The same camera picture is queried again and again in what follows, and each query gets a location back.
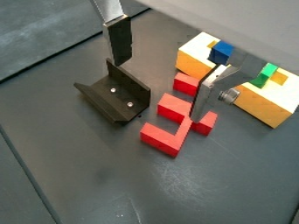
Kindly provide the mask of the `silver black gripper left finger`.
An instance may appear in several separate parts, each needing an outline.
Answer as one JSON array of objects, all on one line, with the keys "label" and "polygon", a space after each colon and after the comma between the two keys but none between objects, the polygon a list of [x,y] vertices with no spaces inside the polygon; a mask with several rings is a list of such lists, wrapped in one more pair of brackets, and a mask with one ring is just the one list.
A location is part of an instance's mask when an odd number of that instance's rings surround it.
[{"label": "silver black gripper left finger", "polygon": [[130,17],[124,13],[118,0],[89,0],[102,19],[113,64],[118,67],[132,58]]}]

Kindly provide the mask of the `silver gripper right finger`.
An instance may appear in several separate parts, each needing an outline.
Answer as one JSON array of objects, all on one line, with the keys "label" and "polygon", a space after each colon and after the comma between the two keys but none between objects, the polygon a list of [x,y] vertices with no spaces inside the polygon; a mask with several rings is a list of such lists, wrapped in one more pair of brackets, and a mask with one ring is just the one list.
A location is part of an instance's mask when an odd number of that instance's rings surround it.
[{"label": "silver gripper right finger", "polygon": [[238,98],[236,86],[252,81],[266,62],[254,55],[237,52],[210,69],[202,77],[192,101],[189,118],[198,122],[214,101],[230,104]]}]

